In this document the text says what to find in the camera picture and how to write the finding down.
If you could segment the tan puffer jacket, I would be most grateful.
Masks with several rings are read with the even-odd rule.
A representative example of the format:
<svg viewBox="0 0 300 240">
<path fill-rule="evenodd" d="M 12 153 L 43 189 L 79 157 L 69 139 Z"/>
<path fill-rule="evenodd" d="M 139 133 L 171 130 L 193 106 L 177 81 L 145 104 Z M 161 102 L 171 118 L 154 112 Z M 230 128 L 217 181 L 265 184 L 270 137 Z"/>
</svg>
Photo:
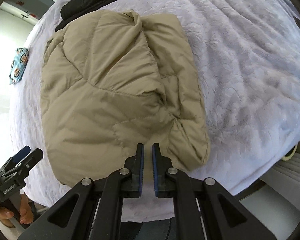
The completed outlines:
<svg viewBox="0 0 300 240">
<path fill-rule="evenodd" d="M 86 14 L 47 42 L 40 93 L 45 148 L 57 180 L 104 178 L 139 143 L 158 143 L 183 171 L 210 155 L 203 93 L 177 16 Z"/>
</svg>

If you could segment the blue monkey print pillow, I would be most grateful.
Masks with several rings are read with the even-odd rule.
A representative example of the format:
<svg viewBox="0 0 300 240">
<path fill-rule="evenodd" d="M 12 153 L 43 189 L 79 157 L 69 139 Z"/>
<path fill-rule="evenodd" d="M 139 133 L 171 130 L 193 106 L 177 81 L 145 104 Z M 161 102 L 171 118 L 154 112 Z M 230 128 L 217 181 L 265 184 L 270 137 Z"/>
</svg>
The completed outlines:
<svg viewBox="0 0 300 240">
<path fill-rule="evenodd" d="M 9 73 L 10 85 L 21 81 L 27 66 L 28 59 L 29 50 L 27 48 L 18 48 L 15 51 L 15 57 L 12 61 L 11 71 Z"/>
</svg>

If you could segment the lavender plush bed blanket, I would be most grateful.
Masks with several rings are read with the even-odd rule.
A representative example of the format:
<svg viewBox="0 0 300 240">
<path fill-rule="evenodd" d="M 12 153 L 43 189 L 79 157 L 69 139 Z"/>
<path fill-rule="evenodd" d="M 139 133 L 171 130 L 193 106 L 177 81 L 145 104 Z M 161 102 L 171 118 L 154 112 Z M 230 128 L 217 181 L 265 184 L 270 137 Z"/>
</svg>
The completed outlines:
<svg viewBox="0 0 300 240">
<path fill-rule="evenodd" d="M 44 152 L 25 193 L 44 206 L 71 188 L 51 168 L 40 103 L 46 44 L 69 1 L 56 0 L 31 31 L 30 58 L 16 85 L 19 146 Z M 179 19 L 197 68 L 210 139 L 207 163 L 190 176 L 214 177 L 237 194 L 300 140 L 300 27 L 289 0 L 118 0 L 100 10 Z M 122 219 L 148 222 L 172 215 L 172 202 L 154 195 L 151 147 L 145 147 L 142 197 L 125 201 Z"/>
</svg>

